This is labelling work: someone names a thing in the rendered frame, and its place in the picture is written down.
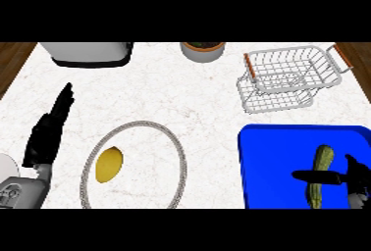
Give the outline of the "white plate with grey rim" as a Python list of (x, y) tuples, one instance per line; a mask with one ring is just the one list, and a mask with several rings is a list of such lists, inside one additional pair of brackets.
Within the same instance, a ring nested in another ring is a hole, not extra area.
[[(122, 155), (119, 172), (96, 181), (96, 162), (115, 147)], [(82, 209), (176, 209), (186, 187), (186, 153), (173, 132), (158, 123), (119, 125), (100, 139), (88, 155), (80, 181)]]

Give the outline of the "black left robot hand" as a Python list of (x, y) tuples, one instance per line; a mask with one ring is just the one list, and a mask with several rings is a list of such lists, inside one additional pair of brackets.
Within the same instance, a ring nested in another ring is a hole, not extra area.
[(35, 164), (51, 164), (59, 150), (62, 127), (74, 103), (72, 84), (66, 83), (56, 97), (51, 110), (37, 121), (29, 136), (22, 166), (31, 168)]

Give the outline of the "yellow lemon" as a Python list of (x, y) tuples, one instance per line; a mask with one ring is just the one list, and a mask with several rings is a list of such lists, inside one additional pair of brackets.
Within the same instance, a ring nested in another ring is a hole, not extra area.
[(116, 176), (122, 164), (122, 154), (114, 146), (100, 154), (96, 162), (96, 181), (105, 183)]

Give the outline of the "grey plant pot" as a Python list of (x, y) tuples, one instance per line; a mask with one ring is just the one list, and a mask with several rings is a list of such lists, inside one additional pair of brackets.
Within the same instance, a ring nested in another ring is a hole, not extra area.
[(187, 42), (180, 43), (181, 52), (184, 57), (196, 63), (210, 63), (215, 61), (224, 51), (224, 42), (208, 48), (193, 47)]

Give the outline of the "blue tray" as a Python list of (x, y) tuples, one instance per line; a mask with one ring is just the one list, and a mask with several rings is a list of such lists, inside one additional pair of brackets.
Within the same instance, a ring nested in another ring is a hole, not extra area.
[(334, 150), (329, 169), (344, 173), (346, 155), (371, 168), (371, 129), (362, 125), (245, 125), (238, 135), (245, 207), (306, 209), (306, 182), (291, 175), (313, 166), (316, 149)]

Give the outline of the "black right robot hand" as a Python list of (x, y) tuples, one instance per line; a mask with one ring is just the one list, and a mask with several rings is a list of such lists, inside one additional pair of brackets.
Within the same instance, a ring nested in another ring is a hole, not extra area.
[(362, 201), (371, 199), (371, 169), (359, 163), (350, 154), (344, 155), (347, 170), (335, 171), (301, 170), (291, 173), (292, 177), (307, 183), (341, 185), (346, 184), (347, 194), (356, 195)]

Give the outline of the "green squash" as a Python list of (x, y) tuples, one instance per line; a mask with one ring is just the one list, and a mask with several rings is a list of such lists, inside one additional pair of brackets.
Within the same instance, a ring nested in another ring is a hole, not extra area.
[[(329, 145), (320, 145), (316, 149), (313, 171), (326, 171), (334, 160), (334, 150)], [(309, 183), (306, 186), (306, 200), (312, 209), (322, 208), (322, 185)]]

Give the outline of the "white and black appliance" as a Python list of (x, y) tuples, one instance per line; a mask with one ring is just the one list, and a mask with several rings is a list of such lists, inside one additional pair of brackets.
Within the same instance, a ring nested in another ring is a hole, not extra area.
[(43, 42), (59, 67), (99, 69), (122, 67), (130, 61), (131, 42)]

